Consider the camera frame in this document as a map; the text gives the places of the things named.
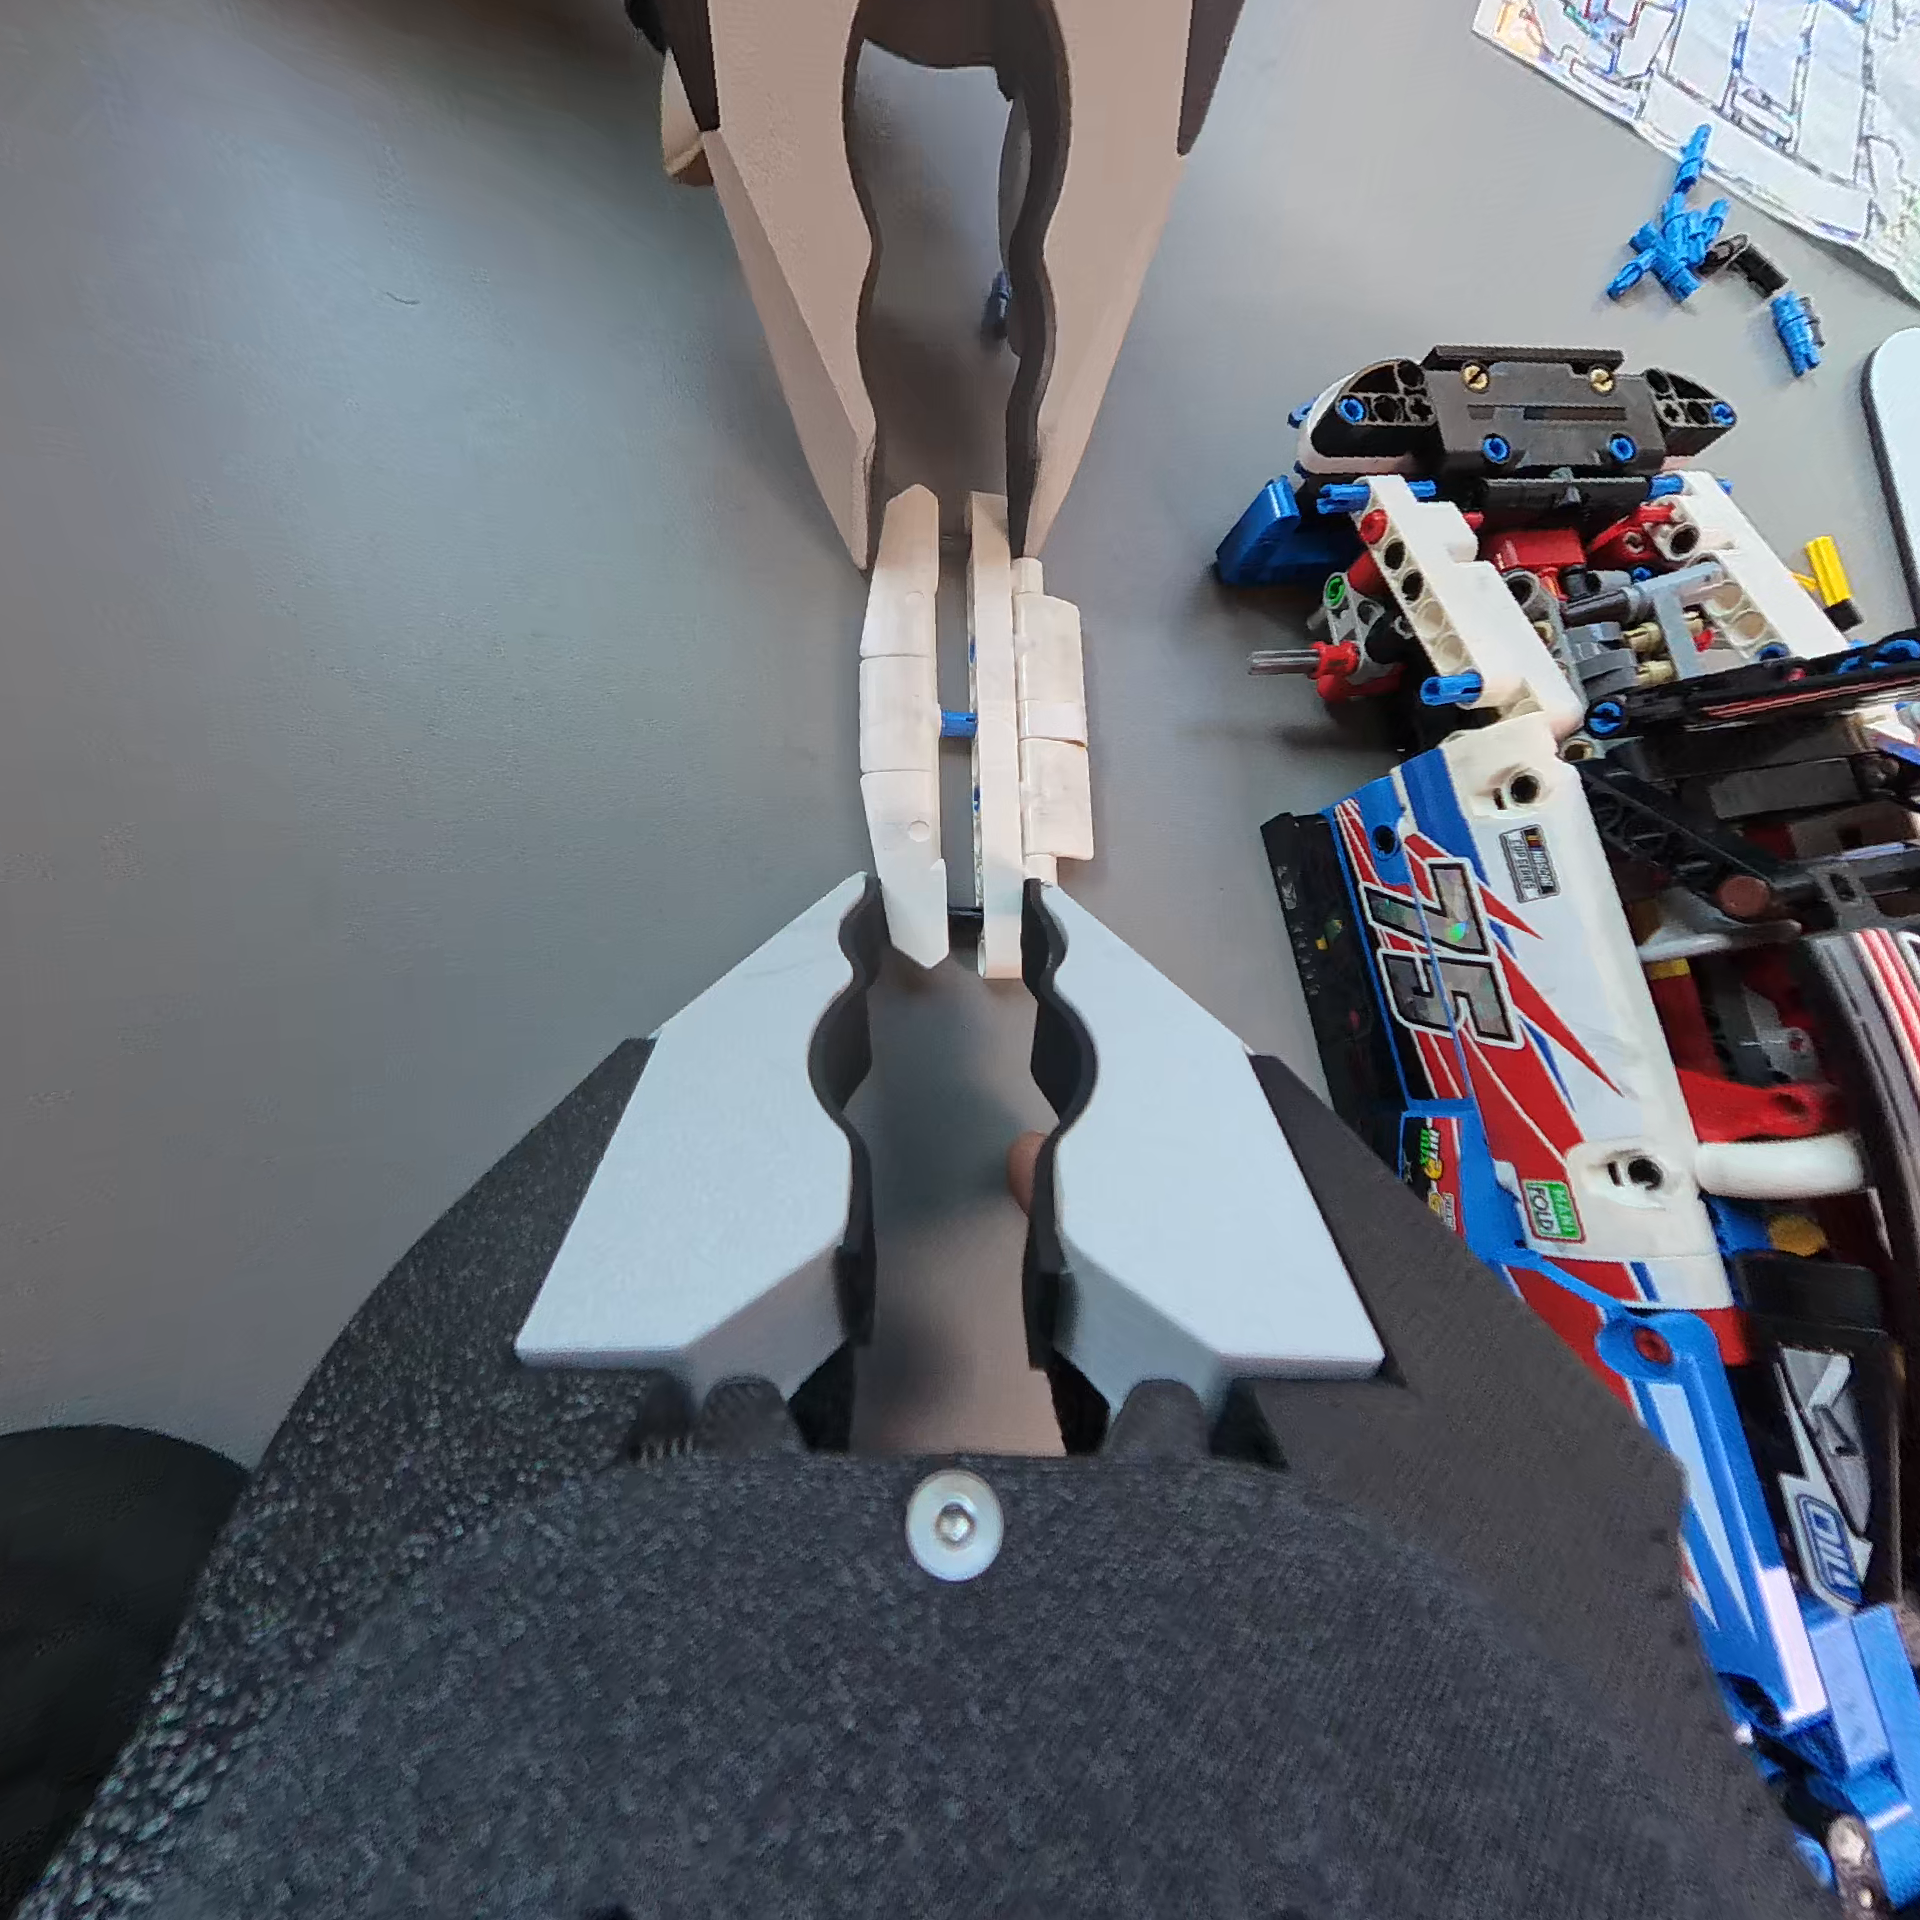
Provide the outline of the white toy wing panel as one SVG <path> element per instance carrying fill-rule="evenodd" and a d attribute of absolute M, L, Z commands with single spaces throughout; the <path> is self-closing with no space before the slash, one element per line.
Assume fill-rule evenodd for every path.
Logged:
<path fill-rule="evenodd" d="M 861 800 L 890 950 L 917 968 L 949 962 L 934 685 L 938 500 L 917 484 L 889 500 L 861 632 Z"/>

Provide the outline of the blue red white toy car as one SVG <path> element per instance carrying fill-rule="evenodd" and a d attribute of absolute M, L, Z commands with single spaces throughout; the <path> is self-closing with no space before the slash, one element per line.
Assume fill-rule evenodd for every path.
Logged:
<path fill-rule="evenodd" d="M 1916 1916 L 1916 630 L 1841 632 L 1707 383 L 1433 348 L 1291 411 L 1221 586 L 1400 764 L 1263 829 L 1332 1104 L 1679 1462 L 1817 1882 Z"/>

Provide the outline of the white stand base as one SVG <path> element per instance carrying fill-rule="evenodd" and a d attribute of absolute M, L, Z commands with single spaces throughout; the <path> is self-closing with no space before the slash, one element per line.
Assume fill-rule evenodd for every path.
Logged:
<path fill-rule="evenodd" d="M 1860 402 L 1883 484 L 1906 605 L 1920 612 L 1920 331 L 1886 334 L 1860 370 Z"/>

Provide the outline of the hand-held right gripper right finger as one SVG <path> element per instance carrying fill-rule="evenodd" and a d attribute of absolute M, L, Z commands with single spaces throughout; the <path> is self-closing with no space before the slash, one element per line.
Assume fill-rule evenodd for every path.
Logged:
<path fill-rule="evenodd" d="M 1382 1341 L 1271 1104 L 1276 1061 L 1039 879 L 1026 988 L 1053 1117 L 1026 1343 L 1059 1444 L 1098 1451 L 1136 1386 L 1183 1386 L 1209 1438 L 1251 1382 L 1375 1378 Z"/>

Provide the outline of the dark cloth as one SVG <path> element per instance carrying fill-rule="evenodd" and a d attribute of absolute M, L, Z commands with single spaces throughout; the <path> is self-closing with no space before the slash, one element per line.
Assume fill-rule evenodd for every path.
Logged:
<path fill-rule="evenodd" d="M 247 1470 L 148 1428 L 0 1442 L 0 1912 L 130 1741 Z"/>

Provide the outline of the white toy beam with tiles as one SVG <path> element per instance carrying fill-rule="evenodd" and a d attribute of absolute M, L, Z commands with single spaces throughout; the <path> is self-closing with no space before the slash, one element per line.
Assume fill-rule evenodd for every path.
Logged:
<path fill-rule="evenodd" d="M 1011 551 L 1008 506 L 969 497 L 976 972 L 1021 977 L 1026 884 L 1093 861 L 1081 608 Z"/>

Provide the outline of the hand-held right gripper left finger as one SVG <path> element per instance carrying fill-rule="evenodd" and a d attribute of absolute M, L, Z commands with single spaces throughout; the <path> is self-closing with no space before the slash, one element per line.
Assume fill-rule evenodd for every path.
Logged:
<path fill-rule="evenodd" d="M 876 1329 L 873 1070 L 882 904 L 852 875 L 647 1040 L 626 1115 L 518 1330 L 518 1358 L 667 1375 L 688 1411 L 778 1392 L 843 1451 Z"/>

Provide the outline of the pile of blue toy pins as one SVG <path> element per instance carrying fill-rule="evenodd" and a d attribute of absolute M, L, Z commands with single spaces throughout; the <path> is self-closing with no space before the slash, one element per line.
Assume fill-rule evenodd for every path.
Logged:
<path fill-rule="evenodd" d="M 1695 127 L 1679 154 L 1675 190 L 1661 209 L 1626 243 L 1626 267 L 1604 282 L 1604 298 L 1621 304 L 1639 282 L 1659 282 L 1666 298 L 1690 304 L 1707 279 L 1707 253 L 1717 245 L 1730 203 L 1695 206 L 1710 159 L 1713 127 Z"/>

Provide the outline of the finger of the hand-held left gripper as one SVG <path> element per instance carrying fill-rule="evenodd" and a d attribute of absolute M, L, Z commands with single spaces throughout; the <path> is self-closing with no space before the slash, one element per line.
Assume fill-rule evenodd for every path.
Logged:
<path fill-rule="evenodd" d="M 997 70 L 1026 128 L 1001 192 L 1008 345 L 1003 512 L 1039 557 L 1085 461 L 1190 154 L 1186 0 L 997 3 Z"/>
<path fill-rule="evenodd" d="M 861 365 L 876 228 L 852 177 L 855 0 L 704 7 L 716 190 L 787 411 L 852 564 L 873 564 L 876 402 Z"/>

